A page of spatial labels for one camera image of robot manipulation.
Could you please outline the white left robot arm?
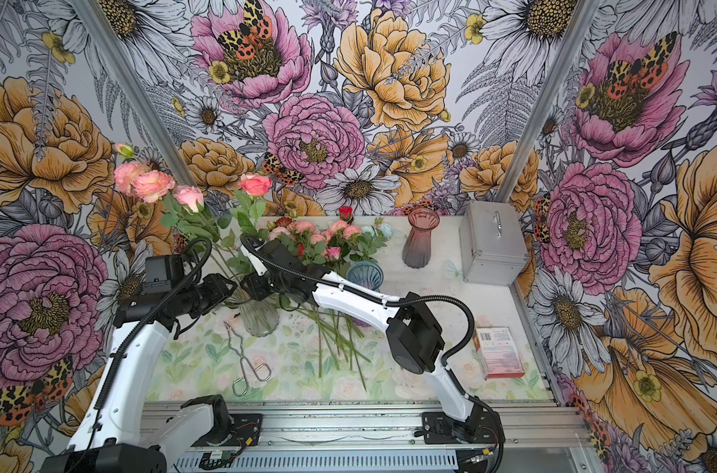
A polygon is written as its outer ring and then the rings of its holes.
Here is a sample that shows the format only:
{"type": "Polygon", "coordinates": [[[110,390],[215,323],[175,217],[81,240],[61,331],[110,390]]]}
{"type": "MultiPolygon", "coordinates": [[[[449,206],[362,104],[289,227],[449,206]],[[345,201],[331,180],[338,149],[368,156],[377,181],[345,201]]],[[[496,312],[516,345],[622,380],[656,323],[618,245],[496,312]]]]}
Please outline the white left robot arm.
{"type": "Polygon", "coordinates": [[[97,392],[63,453],[45,459],[43,472],[165,472],[197,441],[223,443],[232,433],[227,404],[207,395],[180,411],[149,441],[141,419],[154,368],[181,315],[202,317],[238,287],[222,274],[185,271],[177,256],[151,258],[142,292],[122,305],[110,357],[97,392]]]}

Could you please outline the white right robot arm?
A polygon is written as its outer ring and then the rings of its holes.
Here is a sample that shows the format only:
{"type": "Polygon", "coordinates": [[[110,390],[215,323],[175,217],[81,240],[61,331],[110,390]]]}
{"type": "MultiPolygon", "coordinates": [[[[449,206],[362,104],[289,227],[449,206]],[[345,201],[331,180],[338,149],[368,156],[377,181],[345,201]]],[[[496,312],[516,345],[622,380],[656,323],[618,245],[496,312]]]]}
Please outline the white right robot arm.
{"type": "Polygon", "coordinates": [[[445,295],[388,296],[356,283],[319,264],[304,265],[279,240],[241,237],[241,252],[253,272],[243,280],[244,291],[254,300],[283,294],[295,303],[332,309],[358,319],[382,332],[391,356],[407,372],[424,376],[433,389],[459,443],[476,443],[488,434],[489,442],[502,449],[505,435],[500,415],[459,382],[449,359],[475,338],[476,325],[470,307],[445,295]],[[430,303],[453,305],[466,317],[466,332],[450,349],[445,348],[442,327],[430,303]]]}

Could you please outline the clear glass vase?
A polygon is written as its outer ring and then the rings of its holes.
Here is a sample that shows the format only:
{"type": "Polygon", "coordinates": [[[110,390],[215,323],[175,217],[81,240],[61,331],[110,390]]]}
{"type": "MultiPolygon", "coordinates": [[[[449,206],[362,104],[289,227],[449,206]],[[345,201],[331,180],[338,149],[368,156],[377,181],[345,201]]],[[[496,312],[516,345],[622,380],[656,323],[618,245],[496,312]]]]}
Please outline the clear glass vase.
{"type": "Polygon", "coordinates": [[[271,299],[256,301],[238,288],[232,296],[246,332],[253,337],[266,337],[273,333],[280,321],[279,311],[271,299]]]}

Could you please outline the blue purple glass vase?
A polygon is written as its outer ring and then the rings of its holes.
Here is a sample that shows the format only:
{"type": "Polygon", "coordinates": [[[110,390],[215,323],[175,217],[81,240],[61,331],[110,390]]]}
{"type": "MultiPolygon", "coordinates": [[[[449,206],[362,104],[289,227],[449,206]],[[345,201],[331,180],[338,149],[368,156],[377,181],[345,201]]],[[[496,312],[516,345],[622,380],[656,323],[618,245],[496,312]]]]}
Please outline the blue purple glass vase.
{"type": "Polygon", "coordinates": [[[346,279],[370,291],[377,292],[384,282],[384,273],[375,262],[359,261],[353,263],[348,269],[346,279]]]}

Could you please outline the dark pink glass vase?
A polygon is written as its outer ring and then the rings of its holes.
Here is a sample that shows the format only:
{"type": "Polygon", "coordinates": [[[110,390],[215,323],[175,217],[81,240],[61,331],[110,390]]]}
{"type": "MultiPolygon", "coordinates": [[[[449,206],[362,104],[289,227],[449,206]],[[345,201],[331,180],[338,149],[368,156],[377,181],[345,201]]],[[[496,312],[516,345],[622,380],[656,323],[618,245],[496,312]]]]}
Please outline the dark pink glass vase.
{"type": "Polygon", "coordinates": [[[437,212],[419,207],[408,215],[410,234],[404,244],[402,259],[406,266],[421,269],[431,260],[431,237],[440,223],[437,212]]]}

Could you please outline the pink flower stems on table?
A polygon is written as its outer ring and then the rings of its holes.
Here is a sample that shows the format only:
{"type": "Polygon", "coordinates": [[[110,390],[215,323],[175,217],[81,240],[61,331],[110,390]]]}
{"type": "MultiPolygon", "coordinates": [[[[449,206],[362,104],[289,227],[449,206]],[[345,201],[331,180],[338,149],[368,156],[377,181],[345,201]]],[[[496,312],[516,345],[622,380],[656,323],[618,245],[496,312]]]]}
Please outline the pink flower stems on table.
{"type": "MultiPolygon", "coordinates": [[[[346,278],[351,265],[359,261],[375,262],[380,248],[392,238],[392,228],[382,218],[368,227],[353,223],[353,210],[343,207],[339,219],[327,221],[298,219],[293,216],[273,218],[266,224],[269,240],[280,240],[305,267],[323,266],[346,278]]],[[[311,309],[308,316],[318,329],[318,374],[326,374],[326,365],[335,369],[360,370],[364,356],[354,346],[362,337],[364,323],[330,309],[311,309]]]]}

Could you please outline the floral table mat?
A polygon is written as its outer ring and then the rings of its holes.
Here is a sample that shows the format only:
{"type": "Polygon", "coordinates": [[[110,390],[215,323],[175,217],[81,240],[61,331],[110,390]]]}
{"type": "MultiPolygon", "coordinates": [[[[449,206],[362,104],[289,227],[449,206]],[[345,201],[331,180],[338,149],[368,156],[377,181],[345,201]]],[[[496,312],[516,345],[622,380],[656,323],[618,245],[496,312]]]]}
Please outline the floral table mat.
{"type": "Polygon", "coordinates": [[[402,369],[383,332],[335,311],[244,296],[167,343],[150,401],[221,394],[245,402],[435,401],[431,379],[402,369]]]}

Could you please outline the metal scissors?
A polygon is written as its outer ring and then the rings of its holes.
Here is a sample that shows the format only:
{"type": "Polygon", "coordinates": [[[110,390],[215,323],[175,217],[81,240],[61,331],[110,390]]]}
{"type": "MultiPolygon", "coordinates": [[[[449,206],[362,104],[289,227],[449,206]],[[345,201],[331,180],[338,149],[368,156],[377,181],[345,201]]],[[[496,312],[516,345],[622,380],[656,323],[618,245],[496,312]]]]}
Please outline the metal scissors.
{"type": "Polygon", "coordinates": [[[236,358],[238,358],[238,367],[240,368],[240,376],[232,383],[232,393],[236,397],[244,397],[250,391],[250,378],[253,378],[260,384],[269,382],[272,378],[272,370],[266,362],[254,363],[246,356],[243,348],[243,337],[236,332],[236,329],[225,323],[226,333],[228,337],[228,350],[236,358]]]}

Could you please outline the grey metal box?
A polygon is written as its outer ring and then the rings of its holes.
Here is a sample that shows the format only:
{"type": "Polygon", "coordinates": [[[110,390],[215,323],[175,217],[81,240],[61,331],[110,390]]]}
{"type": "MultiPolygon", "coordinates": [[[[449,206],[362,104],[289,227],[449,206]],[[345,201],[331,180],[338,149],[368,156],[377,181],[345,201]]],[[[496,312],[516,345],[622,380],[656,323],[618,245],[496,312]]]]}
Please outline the grey metal box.
{"type": "Polygon", "coordinates": [[[470,201],[459,238],[467,283],[509,286],[529,261],[518,215],[507,203],[470,201]]]}

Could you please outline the red small box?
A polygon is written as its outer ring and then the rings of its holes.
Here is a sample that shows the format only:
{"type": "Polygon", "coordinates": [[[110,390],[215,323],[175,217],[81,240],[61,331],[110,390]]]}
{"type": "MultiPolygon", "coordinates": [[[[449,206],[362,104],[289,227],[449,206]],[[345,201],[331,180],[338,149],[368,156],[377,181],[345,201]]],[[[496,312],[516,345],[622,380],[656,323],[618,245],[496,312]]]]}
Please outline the red small box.
{"type": "Polygon", "coordinates": [[[477,328],[474,344],[485,378],[522,378],[525,369],[508,327],[477,328]]]}

